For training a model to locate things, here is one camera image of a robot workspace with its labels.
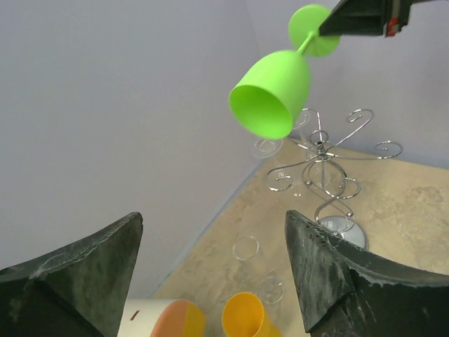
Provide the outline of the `short clear wine glass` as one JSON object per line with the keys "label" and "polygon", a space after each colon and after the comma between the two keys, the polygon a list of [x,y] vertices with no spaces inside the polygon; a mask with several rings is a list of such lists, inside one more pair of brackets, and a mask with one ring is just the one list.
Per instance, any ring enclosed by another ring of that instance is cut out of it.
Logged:
{"label": "short clear wine glass", "polygon": [[[309,123],[311,115],[309,111],[304,111],[297,118],[288,138],[292,138],[300,145],[307,145],[305,126]],[[283,146],[283,139],[270,140],[258,138],[251,147],[251,154],[258,159],[265,159],[274,156]]]}

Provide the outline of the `green plastic wine glass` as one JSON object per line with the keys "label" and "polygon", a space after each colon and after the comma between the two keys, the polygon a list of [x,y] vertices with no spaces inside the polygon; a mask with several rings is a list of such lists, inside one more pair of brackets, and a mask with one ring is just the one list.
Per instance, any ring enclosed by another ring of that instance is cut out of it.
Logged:
{"label": "green plastic wine glass", "polygon": [[308,57],[331,54],[339,36],[322,37],[320,25],[330,10],[309,4],[288,23],[293,50],[270,53],[258,60],[229,94],[229,107],[249,132],[272,140],[285,138],[293,129],[308,99],[311,73]]}

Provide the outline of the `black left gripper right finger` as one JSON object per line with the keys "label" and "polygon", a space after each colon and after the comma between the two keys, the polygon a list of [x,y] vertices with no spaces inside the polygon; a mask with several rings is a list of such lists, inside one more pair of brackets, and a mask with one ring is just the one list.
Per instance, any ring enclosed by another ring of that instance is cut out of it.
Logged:
{"label": "black left gripper right finger", "polygon": [[340,239],[295,210],[285,238],[311,336],[447,336],[448,276]]}

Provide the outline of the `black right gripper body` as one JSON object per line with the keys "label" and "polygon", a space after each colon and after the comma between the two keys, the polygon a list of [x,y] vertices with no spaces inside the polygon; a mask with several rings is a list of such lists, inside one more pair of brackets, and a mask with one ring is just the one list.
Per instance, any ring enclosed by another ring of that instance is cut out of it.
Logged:
{"label": "black right gripper body", "polygon": [[415,4],[433,2],[434,0],[392,0],[387,1],[387,14],[384,24],[384,36],[394,37],[408,25],[411,8]]}

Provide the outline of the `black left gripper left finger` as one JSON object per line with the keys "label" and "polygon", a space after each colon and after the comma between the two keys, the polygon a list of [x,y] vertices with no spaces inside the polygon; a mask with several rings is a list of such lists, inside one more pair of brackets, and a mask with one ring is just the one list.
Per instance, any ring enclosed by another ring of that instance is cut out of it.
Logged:
{"label": "black left gripper left finger", "polygon": [[132,212],[1,270],[2,336],[117,336],[143,234]]}

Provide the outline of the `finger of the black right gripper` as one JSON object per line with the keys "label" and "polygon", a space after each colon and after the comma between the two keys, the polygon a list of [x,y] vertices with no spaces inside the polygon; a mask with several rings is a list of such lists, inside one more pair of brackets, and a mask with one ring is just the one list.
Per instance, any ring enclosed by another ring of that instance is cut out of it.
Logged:
{"label": "finger of the black right gripper", "polygon": [[391,14],[391,1],[344,0],[321,23],[321,36],[380,36]]}

